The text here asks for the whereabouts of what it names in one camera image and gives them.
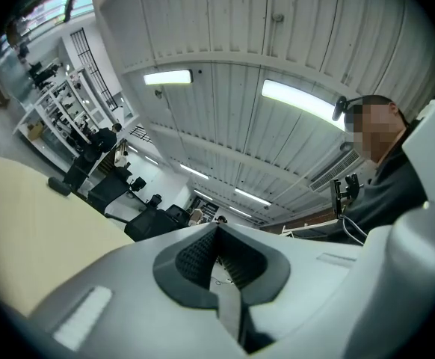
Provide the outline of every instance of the person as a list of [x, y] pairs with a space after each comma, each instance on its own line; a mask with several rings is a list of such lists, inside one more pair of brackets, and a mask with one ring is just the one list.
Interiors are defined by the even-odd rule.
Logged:
[[29, 65], [30, 65], [30, 69], [28, 70], [28, 73], [30, 73], [30, 76], [34, 78], [41, 70], [42, 64], [38, 61], [36, 64], [29, 64]]
[[125, 150], [123, 153], [121, 153], [119, 150], [116, 151], [114, 155], [114, 166], [117, 168], [123, 168], [128, 163], [128, 152]]
[[68, 170], [63, 182], [70, 185], [73, 191], [78, 191], [101, 155], [109, 152], [116, 144], [117, 133], [121, 128], [121, 124], [115, 123], [111, 129], [102, 128], [97, 133], [91, 134], [89, 136], [91, 142], [83, 148], [83, 152]]
[[[372, 95], [351, 106], [344, 122], [346, 131], [354, 135], [354, 148], [374, 164], [376, 171], [345, 206], [343, 214], [368, 233], [375, 227], [393, 224], [406, 211], [421, 206], [427, 200], [425, 191], [402, 150], [419, 121], [408, 123], [391, 99]], [[347, 221], [345, 226], [353, 236], [360, 236]], [[352, 242], [342, 229], [342, 221], [328, 240]]]
[[220, 215], [217, 217], [217, 224], [227, 224], [227, 219], [224, 217], [224, 215]]
[[203, 219], [203, 210], [204, 206], [193, 210], [191, 217], [189, 217], [188, 226], [195, 226], [201, 222], [201, 219]]
[[63, 64], [53, 64], [50, 67], [46, 68], [43, 72], [38, 73], [37, 75], [35, 75], [34, 77], [34, 83], [35, 85], [38, 87], [38, 89], [43, 89], [43, 83], [45, 82], [45, 80], [51, 78], [51, 77], [56, 77], [58, 68], [62, 67]]

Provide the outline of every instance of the fluorescent light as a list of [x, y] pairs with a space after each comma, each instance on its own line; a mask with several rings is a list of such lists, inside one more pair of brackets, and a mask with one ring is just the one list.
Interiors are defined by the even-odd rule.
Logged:
[[195, 191], [196, 193], [198, 193], [201, 197], [207, 198], [208, 200], [212, 200], [211, 197], [208, 197], [207, 195], [201, 193], [200, 191], [198, 191], [198, 190], [194, 190], [194, 191]]
[[158, 164], [154, 159], [151, 159], [151, 158], [148, 157], [148, 156], [144, 156], [144, 158], [150, 160], [153, 164], [157, 164], [157, 165], [159, 165], [159, 164]]
[[342, 131], [345, 130], [344, 116], [341, 116], [339, 121], [332, 120], [334, 105], [329, 104], [312, 94], [308, 94], [288, 85], [280, 84], [279, 82], [265, 80], [262, 86], [262, 95], [270, 99], [285, 102], [286, 104], [295, 106], [296, 108], [310, 114], [314, 114], [316, 117], [337, 126]]
[[189, 84], [193, 80], [189, 70], [172, 70], [170, 72], [153, 73], [144, 75], [146, 85], [153, 84]]
[[234, 210], [235, 212], [241, 213], [242, 215], [245, 215], [246, 217], [252, 218], [249, 214], [246, 214], [245, 212], [242, 212], [241, 210], [234, 209], [232, 206], [229, 207], [231, 210]]
[[183, 164], [181, 164], [181, 168], [190, 171], [192, 174], [196, 174], [197, 176], [200, 176], [201, 178], [204, 178], [205, 180], [209, 180], [209, 177], [206, 176], [203, 173], [200, 173], [199, 171], [195, 171], [194, 169], [188, 168], [187, 166], [184, 166]]
[[263, 204], [265, 204], [265, 205], [267, 205], [267, 206], [271, 205], [271, 202], [267, 202], [266, 200], [263, 200], [263, 199], [261, 199], [261, 198], [259, 198], [259, 197], [256, 197], [255, 195], [252, 195], [252, 194], [246, 193], [245, 191], [242, 191], [242, 190], [239, 189], [239, 188], [235, 188], [234, 190], [235, 190], [237, 193], [239, 193], [239, 194], [245, 195], [246, 197], [249, 197], [249, 198], [252, 198], [253, 200], [256, 200], [257, 202], [263, 203]]

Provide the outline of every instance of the desk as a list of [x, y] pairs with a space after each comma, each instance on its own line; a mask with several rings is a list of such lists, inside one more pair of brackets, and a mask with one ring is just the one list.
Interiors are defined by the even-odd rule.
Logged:
[[336, 230], [337, 219], [332, 219], [327, 222], [322, 222], [321, 224], [311, 224], [310, 226], [297, 227], [295, 229], [286, 229], [284, 225], [281, 236], [287, 236], [292, 234], [298, 238], [318, 238], [326, 237], [330, 232]]
[[47, 177], [0, 158], [0, 299], [27, 316], [53, 289], [133, 241]]

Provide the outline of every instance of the office chair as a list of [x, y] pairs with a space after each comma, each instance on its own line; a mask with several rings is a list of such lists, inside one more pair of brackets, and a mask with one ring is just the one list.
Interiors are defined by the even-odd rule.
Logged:
[[132, 191], [140, 191], [144, 186], [146, 186], [146, 181], [141, 177], [135, 179], [135, 181], [131, 184], [130, 189]]
[[155, 194], [151, 197], [151, 199], [148, 202], [148, 207], [158, 207], [158, 205], [162, 202], [161, 195]]
[[106, 207], [128, 191], [126, 180], [131, 172], [125, 168], [115, 168], [88, 193], [88, 203], [96, 210], [105, 213]]
[[181, 225], [180, 229], [188, 226], [189, 218], [191, 217], [188, 212], [177, 205], [171, 205], [166, 210], [166, 214]]
[[135, 242], [182, 229], [187, 227], [189, 222], [189, 214], [177, 205], [171, 205], [166, 211], [148, 207], [131, 221], [108, 213], [105, 217], [126, 224], [125, 234]]

